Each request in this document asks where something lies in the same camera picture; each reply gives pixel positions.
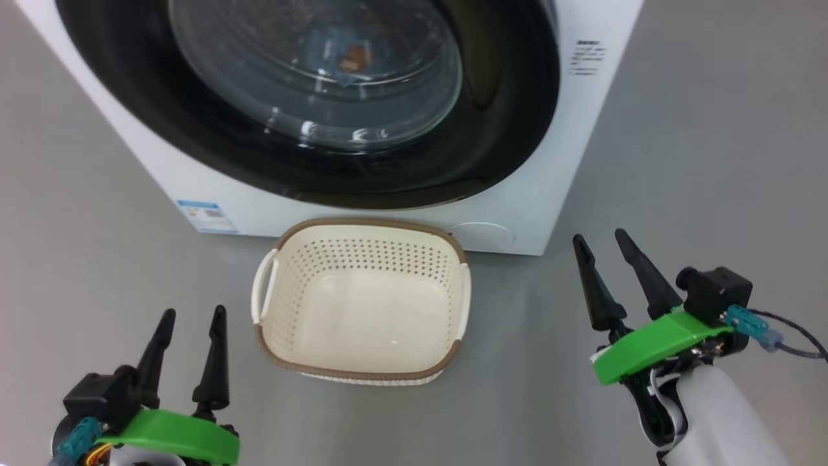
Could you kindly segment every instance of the white basket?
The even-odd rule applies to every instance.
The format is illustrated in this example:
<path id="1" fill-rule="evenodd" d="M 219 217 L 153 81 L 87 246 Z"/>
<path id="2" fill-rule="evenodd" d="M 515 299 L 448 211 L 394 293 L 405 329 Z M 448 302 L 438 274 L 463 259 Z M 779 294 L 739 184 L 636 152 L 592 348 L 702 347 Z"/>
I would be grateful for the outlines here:
<path id="1" fill-rule="evenodd" d="M 265 256 L 251 309 L 262 349 L 279 366 L 409 386 L 434 380 L 451 362 L 470 299 L 469 265 L 444 231 L 325 219 L 294 226 Z"/>

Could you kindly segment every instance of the gray floor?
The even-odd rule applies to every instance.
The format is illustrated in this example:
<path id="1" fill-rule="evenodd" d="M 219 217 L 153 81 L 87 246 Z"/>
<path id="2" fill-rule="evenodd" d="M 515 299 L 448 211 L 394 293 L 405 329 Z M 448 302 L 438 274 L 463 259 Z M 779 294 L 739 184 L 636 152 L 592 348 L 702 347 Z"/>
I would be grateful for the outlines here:
<path id="1" fill-rule="evenodd" d="M 136 363 L 179 311 L 161 382 L 194 409 L 212 307 L 230 311 L 243 464 L 654 464 L 636 411 L 602 387 L 570 238 L 647 321 L 614 246 L 626 227 L 665 273 L 728 265 L 752 303 L 828 340 L 828 7 L 650 2 L 541 258 L 472 255 L 473 314 L 428 386 L 340 386 L 270 366 L 248 317 L 271 241 L 195 233 L 22 15 L 0 0 L 0 463 L 45 464 L 60 399 Z M 802 340 L 786 332 L 792 342 Z M 828 367 L 755 345 L 722 361 L 795 465 L 828 464 Z"/>

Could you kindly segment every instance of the brown rim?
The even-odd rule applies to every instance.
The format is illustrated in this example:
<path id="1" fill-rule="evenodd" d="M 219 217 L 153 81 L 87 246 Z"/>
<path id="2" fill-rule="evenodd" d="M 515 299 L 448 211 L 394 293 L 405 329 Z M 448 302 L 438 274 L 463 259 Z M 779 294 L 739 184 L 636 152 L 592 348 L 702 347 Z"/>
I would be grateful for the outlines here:
<path id="1" fill-rule="evenodd" d="M 402 228 L 403 230 L 414 230 L 414 231 L 422 231 L 423 233 L 429 233 L 431 235 L 439 236 L 440 238 L 448 241 L 448 243 L 455 249 L 457 253 L 457 257 L 460 259 L 461 264 L 465 264 L 468 262 L 465 257 L 465 252 L 463 248 L 460 247 L 460 243 L 455 240 L 454 236 L 446 233 L 445 231 L 435 228 L 433 226 L 428 225 L 420 225 L 419 223 L 412 223 L 410 221 L 399 221 L 399 220 L 388 220 L 388 219 L 373 219 L 373 218 L 316 218 L 313 220 L 303 221 L 302 223 L 297 223 L 294 226 L 290 227 L 285 234 L 282 235 L 279 240 L 276 242 L 274 246 L 276 249 L 281 250 L 282 246 L 291 239 L 299 231 L 304 230 L 305 228 L 310 228 L 312 226 L 335 226 L 335 225 L 365 225 L 365 226 L 386 226 L 390 228 Z"/>
<path id="2" fill-rule="evenodd" d="M 270 348 L 267 346 L 267 343 L 264 341 L 264 335 L 262 334 L 262 326 L 259 324 L 255 325 L 255 332 L 256 332 L 256 340 L 259 343 L 259 347 L 264 352 L 265 356 L 267 356 L 274 364 L 280 367 L 284 367 L 285 369 L 290 369 L 291 371 L 297 372 L 304 372 L 305 374 L 311 374 L 314 376 L 323 376 L 323 377 L 332 377 L 335 379 L 355 379 L 361 381 L 414 381 L 419 379 L 425 379 L 427 377 L 435 375 L 437 372 L 442 371 L 445 369 L 446 366 L 449 365 L 452 359 L 454 359 L 455 354 L 460 349 L 460 340 L 455 340 L 454 343 L 451 344 L 451 348 L 449 348 L 449 352 L 445 354 L 445 356 L 437 362 L 434 366 L 425 369 L 424 371 L 418 372 L 355 372 L 355 371 L 336 371 L 333 369 L 323 369 L 321 367 L 314 367 L 314 366 L 305 366 L 304 364 L 296 364 L 294 362 L 288 362 L 284 359 L 281 359 L 279 356 L 273 354 L 270 351 Z"/>

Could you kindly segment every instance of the white washing machine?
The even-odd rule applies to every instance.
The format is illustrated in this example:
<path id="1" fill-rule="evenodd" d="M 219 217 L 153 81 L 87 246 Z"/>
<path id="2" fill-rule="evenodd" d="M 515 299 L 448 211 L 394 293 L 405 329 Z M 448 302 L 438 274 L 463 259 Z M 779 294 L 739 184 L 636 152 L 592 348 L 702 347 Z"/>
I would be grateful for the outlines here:
<path id="1" fill-rule="evenodd" d="M 17 0 L 198 230 L 540 255 L 643 0 Z"/>

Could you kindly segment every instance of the label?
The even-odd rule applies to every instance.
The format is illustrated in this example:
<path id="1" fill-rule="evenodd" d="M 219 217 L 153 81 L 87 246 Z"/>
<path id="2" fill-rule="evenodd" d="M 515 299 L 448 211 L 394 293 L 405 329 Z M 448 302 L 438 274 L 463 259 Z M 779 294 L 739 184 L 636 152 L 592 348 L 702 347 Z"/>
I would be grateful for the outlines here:
<path id="1" fill-rule="evenodd" d="M 238 230 L 218 204 L 209 202 L 176 201 L 181 213 L 202 233 L 236 235 Z"/>
<path id="2" fill-rule="evenodd" d="M 599 358 L 599 357 L 601 357 L 601 355 L 603 355 L 603 354 L 604 354 L 604 353 L 606 353 L 607 351 L 609 351 L 609 349 L 610 349 L 611 347 L 613 347 L 613 346 L 612 346 L 612 345 L 607 345 L 606 347 L 601 348 L 601 350 L 600 350 L 600 351 L 598 351 L 598 352 L 596 352 L 594 355 L 590 356 L 590 361 L 591 361 L 593 364 L 595 364 L 595 362 L 596 362 L 596 361 L 598 361 L 598 358 Z"/>
<path id="3" fill-rule="evenodd" d="M 601 41 L 576 41 L 569 63 L 569 74 L 595 76 L 604 64 L 607 49 Z"/>

